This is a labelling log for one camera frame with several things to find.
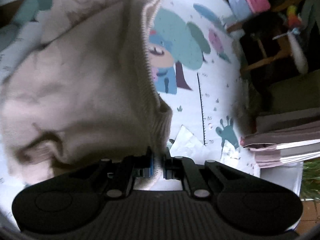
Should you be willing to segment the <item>pink knit sweater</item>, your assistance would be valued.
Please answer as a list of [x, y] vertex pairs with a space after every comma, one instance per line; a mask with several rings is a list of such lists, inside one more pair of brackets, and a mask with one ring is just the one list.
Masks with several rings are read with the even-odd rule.
[[41, 48], [1, 86], [10, 175], [28, 184], [152, 149], [171, 108], [155, 89], [149, 32], [162, 0], [53, 0]]

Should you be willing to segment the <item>white crumpled paper sheet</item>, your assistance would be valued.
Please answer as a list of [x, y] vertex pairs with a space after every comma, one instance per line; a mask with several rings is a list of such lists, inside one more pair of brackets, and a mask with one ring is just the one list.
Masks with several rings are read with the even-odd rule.
[[170, 155], [172, 157], [187, 157], [196, 164], [203, 164], [210, 158], [210, 150], [185, 126], [181, 126], [175, 142], [170, 148]]

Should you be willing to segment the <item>small white paper far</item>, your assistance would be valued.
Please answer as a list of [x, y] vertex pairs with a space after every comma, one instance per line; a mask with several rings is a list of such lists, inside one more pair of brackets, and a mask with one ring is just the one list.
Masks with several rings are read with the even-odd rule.
[[230, 142], [225, 141], [225, 144], [222, 147], [220, 160], [225, 162], [229, 159], [240, 160], [241, 154], [239, 152], [239, 148], [235, 148]]

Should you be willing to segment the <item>white plant bucket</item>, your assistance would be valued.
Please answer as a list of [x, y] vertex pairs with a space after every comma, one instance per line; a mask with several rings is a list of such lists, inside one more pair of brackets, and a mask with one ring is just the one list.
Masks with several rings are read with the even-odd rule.
[[264, 168], [260, 171], [260, 178], [285, 187], [299, 196], [302, 184], [303, 164], [301, 161], [283, 166]]

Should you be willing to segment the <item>pink striped curtain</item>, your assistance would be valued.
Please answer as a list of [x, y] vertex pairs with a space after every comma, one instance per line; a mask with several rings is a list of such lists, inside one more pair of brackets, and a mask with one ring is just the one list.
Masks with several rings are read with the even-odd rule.
[[241, 140], [260, 168], [319, 157], [319, 108], [261, 116], [257, 132]]

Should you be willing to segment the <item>green plant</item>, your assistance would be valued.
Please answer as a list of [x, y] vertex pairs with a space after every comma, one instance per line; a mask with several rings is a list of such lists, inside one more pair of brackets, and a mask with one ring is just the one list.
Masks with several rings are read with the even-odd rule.
[[300, 197], [319, 200], [319, 158], [304, 162]]

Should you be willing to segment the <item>cartoon print play mat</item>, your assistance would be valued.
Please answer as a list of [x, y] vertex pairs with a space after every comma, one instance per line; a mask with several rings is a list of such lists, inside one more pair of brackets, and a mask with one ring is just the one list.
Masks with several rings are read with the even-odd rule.
[[247, 85], [240, 76], [242, 48], [226, 25], [234, 15], [226, 0], [163, 0], [151, 41], [169, 58], [156, 88], [173, 110], [171, 148], [185, 126], [220, 162], [225, 141], [239, 148], [240, 160], [223, 164], [260, 176], [254, 155], [240, 142], [248, 132]]

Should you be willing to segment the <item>wooden chair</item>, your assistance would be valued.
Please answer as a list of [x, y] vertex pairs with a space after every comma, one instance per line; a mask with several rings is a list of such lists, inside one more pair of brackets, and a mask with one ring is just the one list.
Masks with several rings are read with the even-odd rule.
[[268, 0], [271, 8], [246, 21], [235, 20], [226, 25], [227, 33], [244, 31], [240, 39], [247, 66], [250, 70], [275, 65], [280, 62], [292, 63], [298, 72], [308, 72], [305, 55], [307, 25], [311, 22], [310, 0]]

